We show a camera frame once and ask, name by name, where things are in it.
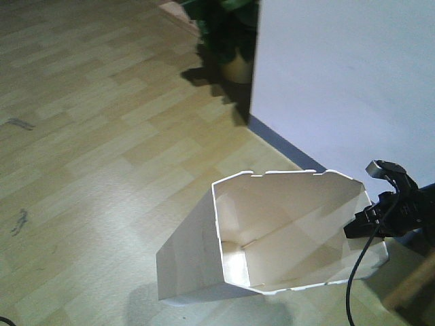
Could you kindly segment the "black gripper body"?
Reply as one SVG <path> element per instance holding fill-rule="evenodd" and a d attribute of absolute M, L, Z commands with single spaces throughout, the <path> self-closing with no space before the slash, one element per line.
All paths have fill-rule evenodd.
<path fill-rule="evenodd" d="M 387 177 L 395 192 L 384 192 L 374 206 L 375 236 L 402 237 L 421 230 L 426 238 L 434 237 L 434 184 L 419 188 L 409 179 L 409 185 Z"/>

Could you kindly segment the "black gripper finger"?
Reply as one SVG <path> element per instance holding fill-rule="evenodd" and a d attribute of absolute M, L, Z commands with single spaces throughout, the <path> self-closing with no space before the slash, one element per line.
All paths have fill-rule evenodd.
<path fill-rule="evenodd" d="M 367 206 L 355 214 L 354 224 L 374 224 L 377 222 L 377 212 L 374 206 Z"/>
<path fill-rule="evenodd" d="M 356 238 L 369 238 L 371 236 L 378 237 L 378 231 L 376 231 L 377 226 L 372 223 L 355 223 L 351 222 L 347 224 L 343 230 L 348 239 Z"/>

